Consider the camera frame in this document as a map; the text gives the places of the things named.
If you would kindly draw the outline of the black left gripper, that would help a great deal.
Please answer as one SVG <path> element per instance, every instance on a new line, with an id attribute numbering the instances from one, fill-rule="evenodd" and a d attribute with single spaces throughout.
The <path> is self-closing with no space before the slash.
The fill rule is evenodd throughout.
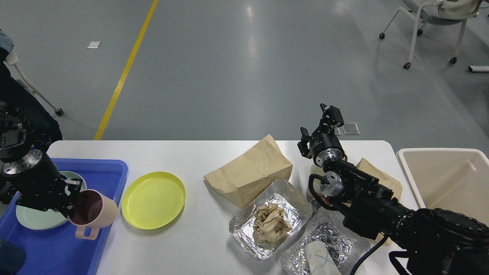
<path id="1" fill-rule="evenodd" d="M 43 151 L 31 150 L 19 160 L 5 163 L 2 176 L 21 193 L 16 205 L 74 217 L 84 180 L 62 180 L 58 168 Z"/>

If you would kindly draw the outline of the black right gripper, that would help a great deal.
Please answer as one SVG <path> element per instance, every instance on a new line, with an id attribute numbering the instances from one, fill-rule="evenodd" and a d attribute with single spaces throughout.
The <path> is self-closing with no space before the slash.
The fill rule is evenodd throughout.
<path id="1" fill-rule="evenodd" d="M 344 160 L 346 153 L 337 137 L 344 118 L 339 108 L 321 103 L 322 117 L 319 122 L 319 134 L 312 136 L 305 127 L 300 127 L 301 138 L 298 142 L 302 157 L 313 159 L 316 166 L 323 168 L 331 162 Z"/>

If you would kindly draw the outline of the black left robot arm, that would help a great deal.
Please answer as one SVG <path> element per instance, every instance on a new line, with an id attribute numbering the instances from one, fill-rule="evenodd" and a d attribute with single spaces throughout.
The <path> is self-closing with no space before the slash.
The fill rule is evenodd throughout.
<path id="1" fill-rule="evenodd" d="M 19 192 L 17 205 L 74 217 L 83 180 L 60 174 L 49 155 L 34 148 L 34 130 L 25 115 L 5 102 L 1 102 L 1 161 L 1 176 Z"/>

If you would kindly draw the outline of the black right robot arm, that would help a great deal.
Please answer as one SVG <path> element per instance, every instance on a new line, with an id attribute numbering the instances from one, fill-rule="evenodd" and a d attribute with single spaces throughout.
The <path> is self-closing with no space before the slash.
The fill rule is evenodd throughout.
<path id="1" fill-rule="evenodd" d="M 389 253 L 400 275 L 487 275 L 488 227 L 464 214 L 441 208 L 412 210 L 379 179 L 347 161 L 335 129 L 344 125 L 339 108 L 320 104 L 322 117 L 312 134 L 301 127 L 298 148 L 324 174 L 311 174 L 308 190 L 321 207 L 339 211 L 343 225 L 357 235 L 382 239 L 353 266 L 360 265 L 387 239 L 401 251 Z"/>

